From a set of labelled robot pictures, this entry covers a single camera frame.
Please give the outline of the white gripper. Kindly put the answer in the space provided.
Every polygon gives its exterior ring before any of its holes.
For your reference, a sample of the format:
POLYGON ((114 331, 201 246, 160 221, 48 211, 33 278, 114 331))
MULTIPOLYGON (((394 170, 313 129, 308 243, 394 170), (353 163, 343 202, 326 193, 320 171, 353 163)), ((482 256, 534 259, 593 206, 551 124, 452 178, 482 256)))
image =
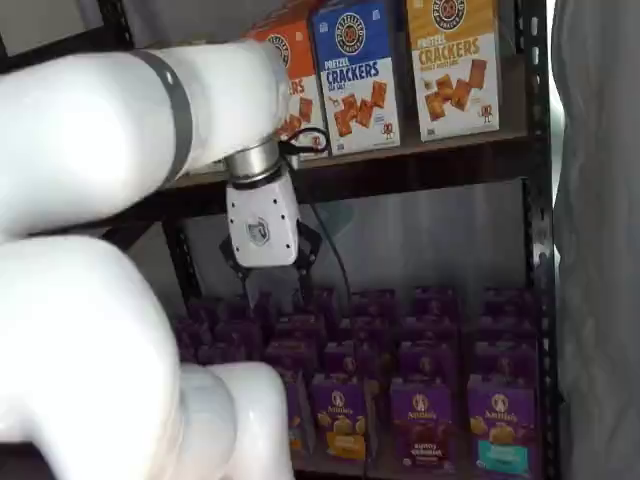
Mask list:
POLYGON ((312 269, 320 252, 322 236, 298 222, 299 206, 287 172, 279 172, 250 186, 229 184, 226 188, 230 237, 219 244, 227 266, 241 283, 243 296, 251 301, 249 268, 290 266, 298 275, 301 300, 314 297, 312 269))

